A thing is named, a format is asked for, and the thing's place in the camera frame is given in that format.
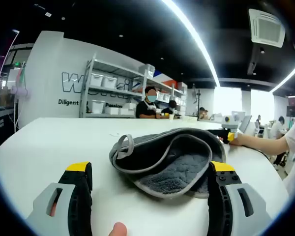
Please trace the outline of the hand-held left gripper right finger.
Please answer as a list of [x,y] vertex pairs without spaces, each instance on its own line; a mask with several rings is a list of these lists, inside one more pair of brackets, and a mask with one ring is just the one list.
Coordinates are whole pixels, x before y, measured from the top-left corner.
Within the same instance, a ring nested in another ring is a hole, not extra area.
[[226,163],[211,161],[208,193],[208,236],[259,236],[271,224],[265,200]]

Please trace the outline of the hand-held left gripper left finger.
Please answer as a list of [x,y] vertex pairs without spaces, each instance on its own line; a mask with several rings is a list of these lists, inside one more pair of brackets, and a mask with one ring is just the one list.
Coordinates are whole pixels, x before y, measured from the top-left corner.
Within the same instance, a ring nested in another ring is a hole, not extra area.
[[26,223],[38,236],[90,236],[91,192],[91,163],[72,164],[34,199]]

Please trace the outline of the person's right hand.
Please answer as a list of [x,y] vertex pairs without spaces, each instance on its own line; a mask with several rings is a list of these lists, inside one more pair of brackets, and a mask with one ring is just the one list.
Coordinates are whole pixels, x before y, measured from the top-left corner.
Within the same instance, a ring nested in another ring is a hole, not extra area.
[[237,137],[234,138],[230,144],[231,145],[235,145],[235,146],[245,146],[247,143],[247,140],[249,139],[248,136],[244,135],[244,134],[237,134]]

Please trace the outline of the person's left hand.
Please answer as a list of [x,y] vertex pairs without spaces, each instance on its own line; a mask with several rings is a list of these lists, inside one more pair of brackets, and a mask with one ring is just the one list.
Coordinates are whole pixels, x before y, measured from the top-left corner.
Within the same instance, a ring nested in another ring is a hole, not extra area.
[[109,236],[127,236],[126,226],[121,222],[116,222],[109,233]]

